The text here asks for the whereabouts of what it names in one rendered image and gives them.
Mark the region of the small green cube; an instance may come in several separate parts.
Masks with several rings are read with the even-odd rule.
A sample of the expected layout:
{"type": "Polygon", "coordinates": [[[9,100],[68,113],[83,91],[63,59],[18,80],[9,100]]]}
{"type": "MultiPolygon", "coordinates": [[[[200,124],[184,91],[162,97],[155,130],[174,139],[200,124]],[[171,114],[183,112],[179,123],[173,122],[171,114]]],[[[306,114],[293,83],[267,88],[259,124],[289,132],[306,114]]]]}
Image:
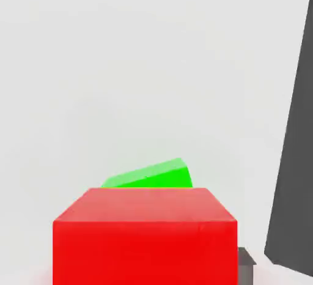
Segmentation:
{"type": "Polygon", "coordinates": [[[109,177],[103,188],[192,188],[190,172],[181,158],[109,177]]]}

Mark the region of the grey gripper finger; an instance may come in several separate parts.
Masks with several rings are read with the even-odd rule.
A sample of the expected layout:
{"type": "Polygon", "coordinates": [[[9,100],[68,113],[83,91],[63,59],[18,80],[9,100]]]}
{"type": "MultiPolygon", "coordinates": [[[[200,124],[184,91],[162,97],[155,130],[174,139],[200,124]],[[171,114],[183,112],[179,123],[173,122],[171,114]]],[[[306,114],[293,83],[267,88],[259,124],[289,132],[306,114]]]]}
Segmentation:
{"type": "Polygon", "coordinates": [[[238,285],[253,285],[256,262],[246,248],[238,248],[238,285]]]}

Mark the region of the small red cube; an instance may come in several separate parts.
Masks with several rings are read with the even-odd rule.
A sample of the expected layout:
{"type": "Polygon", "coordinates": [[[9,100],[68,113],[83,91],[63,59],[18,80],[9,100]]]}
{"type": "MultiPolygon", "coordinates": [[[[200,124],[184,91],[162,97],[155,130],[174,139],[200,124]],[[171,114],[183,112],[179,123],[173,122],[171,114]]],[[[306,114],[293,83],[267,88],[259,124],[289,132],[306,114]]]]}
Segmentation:
{"type": "Polygon", "coordinates": [[[205,188],[91,188],[53,222],[53,285],[238,285],[237,221],[205,188]]]}

